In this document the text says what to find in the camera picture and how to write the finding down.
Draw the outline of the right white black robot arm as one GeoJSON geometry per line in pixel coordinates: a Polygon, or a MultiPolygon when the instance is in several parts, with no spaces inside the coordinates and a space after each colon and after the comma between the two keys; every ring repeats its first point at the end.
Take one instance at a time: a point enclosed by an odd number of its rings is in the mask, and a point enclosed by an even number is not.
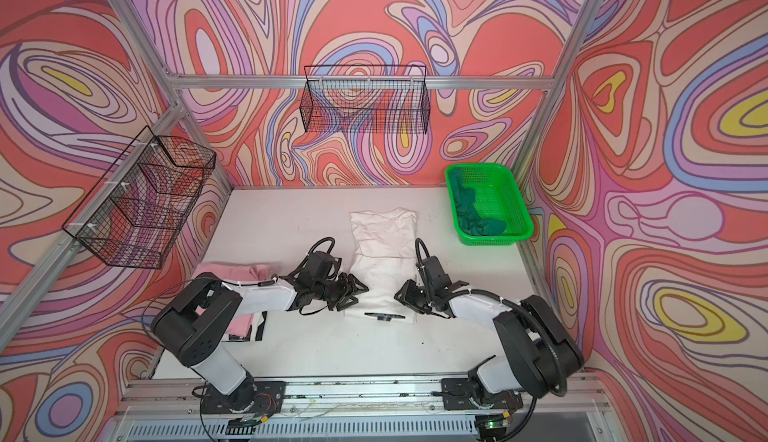
{"type": "Polygon", "coordinates": [[[420,238],[415,253],[419,279],[407,280],[395,300],[420,315],[475,322],[493,331],[503,349],[501,356],[491,355],[470,369],[462,389],[444,389],[444,398],[490,408],[521,393],[534,399],[568,393],[568,379],[585,358],[544,298],[514,301],[454,281],[420,238]]]}

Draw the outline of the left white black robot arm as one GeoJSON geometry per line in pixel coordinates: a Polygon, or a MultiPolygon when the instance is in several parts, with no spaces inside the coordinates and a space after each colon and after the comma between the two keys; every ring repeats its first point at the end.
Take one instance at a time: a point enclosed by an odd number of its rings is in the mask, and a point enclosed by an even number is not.
{"type": "Polygon", "coordinates": [[[153,319],[150,330],[165,350],[207,383],[207,398],[232,413],[251,411],[258,399],[253,376],[223,346],[232,322],[263,312],[301,312],[319,300],[329,311],[359,302],[369,287],[341,270],[332,254],[335,239],[324,237],[285,275],[242,282],[212,271],[193,278],[153,319]]]}

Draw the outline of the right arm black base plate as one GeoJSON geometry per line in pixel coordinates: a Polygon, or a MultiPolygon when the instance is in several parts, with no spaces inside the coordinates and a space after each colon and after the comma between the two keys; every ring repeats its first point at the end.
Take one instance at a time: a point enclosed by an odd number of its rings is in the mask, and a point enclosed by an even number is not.
{"type": "Polygon", "coordinates": [[[478,381],[468,377],[443,378],[440,389],[432,395],[440,397],[448,411],[504,410],[513,413],[524,406],[520,394],[512,391],[491,394],[478,381]]]}

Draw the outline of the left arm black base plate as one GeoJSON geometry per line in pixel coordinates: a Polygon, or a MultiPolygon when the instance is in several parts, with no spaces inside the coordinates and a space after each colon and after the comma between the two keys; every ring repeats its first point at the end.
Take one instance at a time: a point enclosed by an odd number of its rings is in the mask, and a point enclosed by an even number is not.
{"type": "Polygon", "coordinates": [[[256,380],[242,395],[223,395],[207,384],[202,392],[200,412],[203,415],[278,413],[282,410],[286,389],[285,381],[256,380]]]}

